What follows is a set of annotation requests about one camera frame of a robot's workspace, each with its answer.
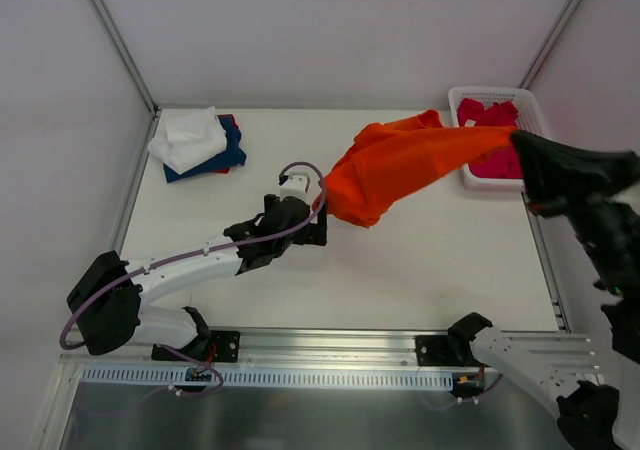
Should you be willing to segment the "orange t-shirt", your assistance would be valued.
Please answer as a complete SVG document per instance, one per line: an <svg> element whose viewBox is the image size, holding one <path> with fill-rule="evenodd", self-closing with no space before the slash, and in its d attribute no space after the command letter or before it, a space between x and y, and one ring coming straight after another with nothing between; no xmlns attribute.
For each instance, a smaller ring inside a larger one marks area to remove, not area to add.
<svg viewBox="0 0 640 450"><path fill-rule="evenodd" d="M464 127L447 127L433 109L365 126L324 177L327 212L369 228L391 206L478 155Z"/></svg>

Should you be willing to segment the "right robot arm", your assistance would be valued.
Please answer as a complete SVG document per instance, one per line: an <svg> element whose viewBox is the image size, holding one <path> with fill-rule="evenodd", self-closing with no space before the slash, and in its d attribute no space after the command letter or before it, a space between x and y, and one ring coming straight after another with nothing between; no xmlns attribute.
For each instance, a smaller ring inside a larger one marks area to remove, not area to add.
<svg viewBox="0 0 640 450"><path fill-rule="evenodd" d="M484 365L511 381L555 420L574 449L639 446L639 215L620 193L639 182L632 151L571 147L530 132L511 134L523 172L528 210L563 217L597 273L595 288L616 297L604 304L618 386L601 380L585 337L530 337L501 330L469 313L447 330L449 357Z"/></svg>

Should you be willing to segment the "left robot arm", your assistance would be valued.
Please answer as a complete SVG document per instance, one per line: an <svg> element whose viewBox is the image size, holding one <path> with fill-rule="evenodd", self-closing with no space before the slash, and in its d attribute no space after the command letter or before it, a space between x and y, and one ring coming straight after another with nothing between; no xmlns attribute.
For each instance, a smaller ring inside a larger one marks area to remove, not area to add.
<svg viewBox="0 0 640 450"><path fill-rule="evenodd" d="M59 344L100 356L143 343L153 345L155 360L203 360L216 341L203 316L191 306L167 309L156 301L206 280L266 267L292 245L326 242L325 202L311 208L294 196L267 195L263 212L193 250L142 262L103 253L67 297L71 316Z"/></svg>

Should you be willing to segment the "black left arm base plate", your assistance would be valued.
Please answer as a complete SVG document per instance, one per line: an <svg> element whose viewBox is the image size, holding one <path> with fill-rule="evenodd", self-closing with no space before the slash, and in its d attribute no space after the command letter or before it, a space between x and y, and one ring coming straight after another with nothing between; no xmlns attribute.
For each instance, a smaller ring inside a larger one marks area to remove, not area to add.
<svg viewBox="0 0 640 450"><path fill-rule="evenodd" d="M204 363L236 363L240 347L241 333L231 330L211 330L205 327L196 337L182 347L174 350L182 356ZM153 361L178 361L182 356L169 351L166 345L154 344L151 351Z"/></svg>

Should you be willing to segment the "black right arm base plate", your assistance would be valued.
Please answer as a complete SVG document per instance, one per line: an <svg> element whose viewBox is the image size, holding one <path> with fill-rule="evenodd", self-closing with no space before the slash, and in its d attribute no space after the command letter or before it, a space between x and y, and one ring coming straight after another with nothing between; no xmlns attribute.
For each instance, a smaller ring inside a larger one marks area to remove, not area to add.
<svg viewBox="0 0 640 450"><path fill-rule="evenodd" d="M480 363L467 352L459 355L444 334L423 334L414 338L415 356L419 367L479 367Z"/></svg>

